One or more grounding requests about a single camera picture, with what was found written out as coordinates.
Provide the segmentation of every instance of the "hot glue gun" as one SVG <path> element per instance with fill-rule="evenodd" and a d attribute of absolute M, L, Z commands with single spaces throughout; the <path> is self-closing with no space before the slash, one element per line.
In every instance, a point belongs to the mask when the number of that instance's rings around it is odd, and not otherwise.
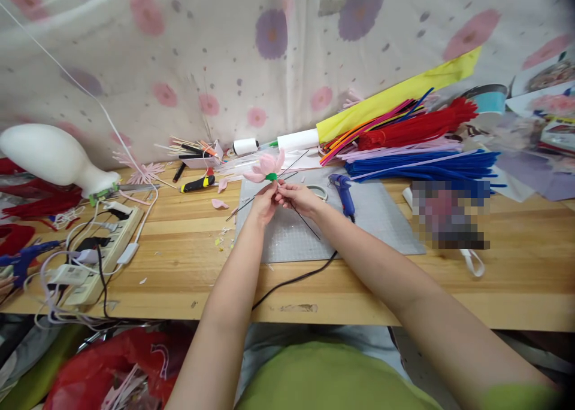
<path fill-rule="evenodd" d="M 331 174 L 329 182 L 335 186 L 337 194 L 340 195 L 343 214 L 355 223 L 355 206 L 353 206 L 352 195 L 349 193 L 351 187 L 349 177 L 340 174 Z"/>

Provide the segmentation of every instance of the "purple flower pattern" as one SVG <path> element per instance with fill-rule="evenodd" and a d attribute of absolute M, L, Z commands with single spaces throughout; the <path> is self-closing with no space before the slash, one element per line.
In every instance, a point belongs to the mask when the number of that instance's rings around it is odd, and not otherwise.
<path fill-rule="evenodd" d="M 376 24 L 383 0 L 346 0 L 340 10 L 340 37 L 345 41 L 361 39 Z"/>
<path fill-rule="evenodd" d="M 280 58 L 288 48 L 288 24 L 283 10 L 270 9 L 256 23 L 256 45 L 266 60 Z"/>

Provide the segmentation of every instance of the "white foam vase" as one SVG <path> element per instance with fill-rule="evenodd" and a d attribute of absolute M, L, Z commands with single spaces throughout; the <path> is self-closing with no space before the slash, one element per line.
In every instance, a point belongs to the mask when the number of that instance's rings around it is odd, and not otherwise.
<path fill-rule="evenodd" d="M 76 184 L 84 198 L 120 180 L 118 173 L 94 166 L 72 135 L 47 124 L 20 124 L 6 129 L 0 135 L 0 150 L 15 164 L 49 183 Z"/>

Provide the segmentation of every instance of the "paper scrap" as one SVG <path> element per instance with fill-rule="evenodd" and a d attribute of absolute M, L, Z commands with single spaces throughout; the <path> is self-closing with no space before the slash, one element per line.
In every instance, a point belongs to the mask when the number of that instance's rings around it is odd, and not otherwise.
<path fill-rule="evenodd" d="M 319 141 L 331 141 L 337 135 L 355 127 L 358 122 L 368 122 L 389 112 L 393 107 L 407 99 L 419 99 L 431 87 L 440 90 L 467 78 L 473 73 L 480 53 L 481 47 L 477 47 L 467 54 L 463 54 L 456 59 L 443 63 L 441 66 L 394 85 L 345 111 L 319 122 L 316 125 Z"/>
<path fill-rule="evenodd" d="M 222 178 L 220 182 L 217 184 L 217 194 L 219 195 L 221 192 L 223 192 L 227 186 L 228 186 L 228 179 Z"/>
<path fill-rule="evenodd" d="M 220 201 L 219 199 L 212 199 L 211 204 L 215 209 L 218 209 L 218 208 L 228 209 L 229 208 L 229 205 L 227 205 L 223 201 Z"/>

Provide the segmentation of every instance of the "black wire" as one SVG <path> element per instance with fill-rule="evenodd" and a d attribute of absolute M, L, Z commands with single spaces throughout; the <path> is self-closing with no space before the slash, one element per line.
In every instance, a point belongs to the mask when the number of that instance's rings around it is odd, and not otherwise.
<path fill-rule="evenodd" d="M 96 250 L 98 251 L 98 272 L 102 286 L 104 286 L 104 317 L 111 318 L 106 311 L 106 306 L 108 305 L 108 283 L 106 282 L 104 270 L 102 269 L 102 252 L 100 251 L 100 245 L 98 243 L 96 243 Z"/>
<path fill-rule="evenodd" d="M 280 287 L 287 286 L 288 284 L 292 284 L 292 283 L 297 283 L 298 281 L 305 280 L 306 278 L 311 277 L 312 275 L 316 275 L 316 274 L 319 274 L 320 272 L 322 272 L 335 259 L 336 254 L 337 254 L 337 250 L 334 251 L 334 253 L 331 255 L 329 260 L 321 268 L 316 269 L 315 271 L 306 272 L 305 274 L 300 275 L 299 277 L 292 278 L 291 280 L 284 281 L 283 283 L 280 283 L 277 286 L 272 287 L 271 290 L 268 291 L 268 293 L 263 295 L 262 298 L 253 305 L 252 311 L 254 311 L 269 295 L 271 295 L 272 292 L 276 291 Z"/>

